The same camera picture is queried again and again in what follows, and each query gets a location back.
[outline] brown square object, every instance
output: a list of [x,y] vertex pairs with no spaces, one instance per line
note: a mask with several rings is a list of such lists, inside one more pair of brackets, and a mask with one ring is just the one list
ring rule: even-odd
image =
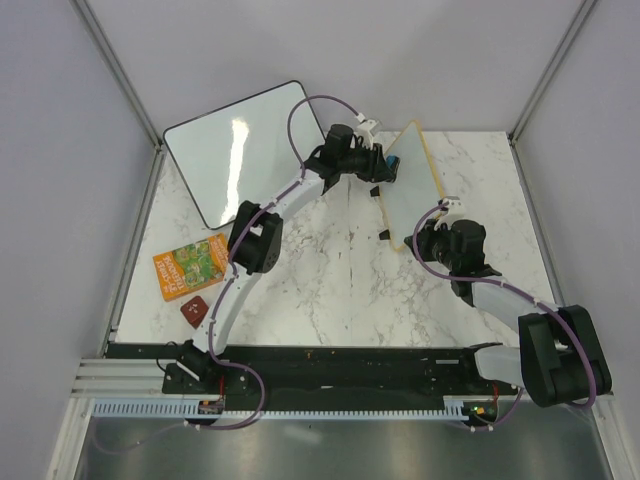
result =
[[207,314],[207,310],[209,310],[209,307],[200,295],[196,295],[180,307],[180,311],[184,315],[184,318],[187,319],[187,322],[189,322],[189,325],[193,328],[198,328],[200,326],[202,320],[204,320],[204,317]]

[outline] marble tabletop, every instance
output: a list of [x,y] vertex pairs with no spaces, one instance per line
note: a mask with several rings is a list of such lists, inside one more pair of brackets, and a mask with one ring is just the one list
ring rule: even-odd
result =
[[[386,148],[397,134],[380,133]],[[425,132],[444,190],[487,230],[487,261],[512,283],[552,299],[504,132]],[[517,345],[516,334],[456,298],[408,249],[378,240],[385,229],[371,185],[343,177],[284,226],[282,254],[249,295],[231,344],[336,346]],[[425,205],[425,211],[432,207]],[[140,246],[116,341],[183,342],[194,330],[180,312],[191,296],[165,302],[153,255],[202,240],[204,226],[167,157]],[[211,304],[220,286],[200,290]]]

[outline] white wall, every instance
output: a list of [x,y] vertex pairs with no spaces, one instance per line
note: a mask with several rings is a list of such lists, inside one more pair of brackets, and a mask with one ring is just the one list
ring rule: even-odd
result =
[[598,4],[519,150],[567,300],[588,307],[640,446],[640,3]]
[[291,79],[389,128],[508,130],[580,0],[89,4],[160,132]]
[[0,2],[0,478],[44,476],[152,148],[66,0]]

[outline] white marble surface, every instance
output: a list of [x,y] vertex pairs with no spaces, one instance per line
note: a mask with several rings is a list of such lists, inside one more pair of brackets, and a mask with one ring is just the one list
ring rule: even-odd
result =
[[[376,139],[388,146],[393,133]],[[504,133],[425,133],[445,192],[465,202],[488,232],[487,261],[540,298],[551,291]],[[251,292],[230,343],[260,345],[465,346],[516,344],[490,315],[456,298],[408,249],[378,240],[384,230],[371,185],[344,177],[285,225],[276,267]],[[425,211],[431,206],[425,205]],[[155,194],[117,341],[182,342],[189,296],[165,302],[152,256],[209,235],[171,158]],[[214,285],[198,292],[209,304]]]

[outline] gray floor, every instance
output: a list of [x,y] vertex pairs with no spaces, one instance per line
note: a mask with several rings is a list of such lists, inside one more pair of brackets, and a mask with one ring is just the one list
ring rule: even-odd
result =
[[[100,443],[117,449],[176,420],[98,423]],[[591,414],[528,402],[493,433],[433,422],[262,421],[236,432],[177,428],[117,456],[87,440],[81,464],[87,475],[77,478],[91,480],[612,478]]]

